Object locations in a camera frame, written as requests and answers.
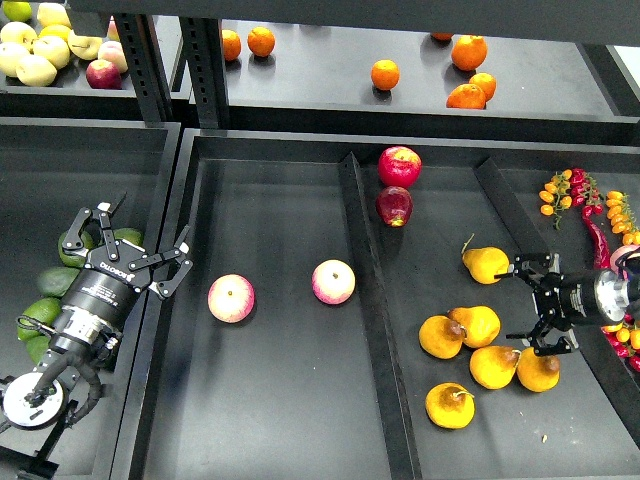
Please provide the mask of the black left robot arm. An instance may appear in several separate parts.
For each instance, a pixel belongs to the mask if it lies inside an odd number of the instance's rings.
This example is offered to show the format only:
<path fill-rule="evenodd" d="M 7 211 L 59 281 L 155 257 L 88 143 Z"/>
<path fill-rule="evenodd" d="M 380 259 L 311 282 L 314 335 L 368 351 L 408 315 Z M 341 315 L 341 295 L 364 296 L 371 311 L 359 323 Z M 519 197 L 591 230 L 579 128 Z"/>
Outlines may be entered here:
<path fill-rule="evenodd" d="M 22 314 L 16 323 L 48 339 L 32 371 L 1 381 L 1 429 L 48 430 L 33 455 L 10 453 L 19 479 L 50 479 L 57 470 L 49 456 L 64 431 L 87 416 L 105 394 L 99 370 L 113 358 L 123 326 L 145 291 L 170 298 L 192 267 L 182 230 L 174 245 L 148 253 L 116 238 L 112 215 L 117 204 L 102 202 L 79 210 L 61 243 L 62 252 L 83 267 L 61 297 L 51 324 Z"/>

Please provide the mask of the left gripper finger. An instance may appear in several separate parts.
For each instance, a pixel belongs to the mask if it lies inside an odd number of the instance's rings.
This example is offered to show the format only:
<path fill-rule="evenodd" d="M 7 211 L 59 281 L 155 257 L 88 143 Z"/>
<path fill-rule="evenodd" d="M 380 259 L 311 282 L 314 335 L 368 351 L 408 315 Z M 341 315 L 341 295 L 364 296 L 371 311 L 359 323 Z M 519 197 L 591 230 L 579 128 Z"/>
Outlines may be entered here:
<path fill-rule="evenodd" d="M 187 258 L 189 246 L 186 243 L 186 237 L 189 230 L 190 226 L 185 225 L 171 249 L 153 255 L 144 254 L 128 263 L 128 284 L 136 292 L 151 290 L 160 299 L 168 299 L 175 293 L 193 265 Z M 177 271 L 171 278 L 159 281 L 151 279 L 155 269 L 171 262 L 178 265 Z"/>
<path fill-rule="evenodd" d="M 62 241 L 62 251 L 69 256 L 87 258 L 89 247 L 84 235 L 91 236 L 95 246 L 105 246 L 109 260 L 119 259 L 119 250 L 112 228 L 112 217 L 126 199 L 122 192 L 114 201 L 99 202 L 95 207 L 82 207 Z"/>

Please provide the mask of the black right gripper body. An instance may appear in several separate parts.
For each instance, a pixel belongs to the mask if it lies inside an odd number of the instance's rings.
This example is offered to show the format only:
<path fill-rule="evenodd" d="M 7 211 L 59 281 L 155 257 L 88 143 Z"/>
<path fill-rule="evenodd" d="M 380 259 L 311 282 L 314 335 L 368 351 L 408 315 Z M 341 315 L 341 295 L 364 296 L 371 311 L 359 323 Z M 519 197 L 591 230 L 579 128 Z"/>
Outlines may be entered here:
<path fill-rule="evenodd" d="M 542 313 L 554 328 L 599 327 L 622 322 L 629 307 L 629 280 L 610 269 L 579 274 L 551 272 L 543 277 L 546 305 Z"/>

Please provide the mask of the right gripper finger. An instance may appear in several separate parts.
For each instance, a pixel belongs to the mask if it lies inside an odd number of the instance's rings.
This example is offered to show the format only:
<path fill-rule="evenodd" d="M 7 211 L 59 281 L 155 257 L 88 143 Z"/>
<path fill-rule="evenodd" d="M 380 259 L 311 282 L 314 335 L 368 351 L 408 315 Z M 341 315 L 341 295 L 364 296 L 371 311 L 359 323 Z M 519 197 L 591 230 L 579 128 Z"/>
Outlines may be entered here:
<path fill-rule="evenodd" d="M 507 339 L 519 339 L 533 348 L 536 356 L 568 354 L 579 349 L 573 332 L 580 319 L 580 308 L 559 299 L 533 300 L 537 321 L 529 331 L 507 333 Z"/>
<path fill-rule="evenodd" d="M 495 274 L 496 280 L 517 277 L 533 290 L 552 290 L 561 283 L 558 253 L 521 253 L 514 257 L 505 273 Z"/>

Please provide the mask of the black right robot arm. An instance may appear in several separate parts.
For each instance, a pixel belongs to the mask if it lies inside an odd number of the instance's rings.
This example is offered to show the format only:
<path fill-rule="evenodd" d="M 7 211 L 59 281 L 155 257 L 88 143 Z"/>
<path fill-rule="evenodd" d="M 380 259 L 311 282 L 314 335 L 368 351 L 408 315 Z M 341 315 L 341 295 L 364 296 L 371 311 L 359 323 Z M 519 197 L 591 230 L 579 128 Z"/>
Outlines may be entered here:
<path fill-rule="evenodd" d="M 577 350 L 577 325 L 614 326 L 639 311 L 637 275 L 623 277 L 609 268 L 563 273 L 557 253 L 520 254 L 494 277 L 517 277 L 531 288 L 537 322 L 528 332 L 506 337 L 522 340 L 537 356 Z"/>

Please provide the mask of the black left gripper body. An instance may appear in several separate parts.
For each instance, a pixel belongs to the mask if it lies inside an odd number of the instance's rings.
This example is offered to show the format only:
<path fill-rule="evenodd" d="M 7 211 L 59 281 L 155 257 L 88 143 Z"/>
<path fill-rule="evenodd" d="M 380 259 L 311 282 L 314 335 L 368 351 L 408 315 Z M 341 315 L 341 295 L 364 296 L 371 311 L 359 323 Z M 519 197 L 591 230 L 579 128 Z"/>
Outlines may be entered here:
<path fill-rule="evenodd" d="M 83 259 L 83 268 L 62 297 L 49 348 L 56 353 L 112 351 L 144 283 L 151 279 L 147 270 L 129 268 L 146 251 L 117 239 L 111 245 L 72 254 Z"/>

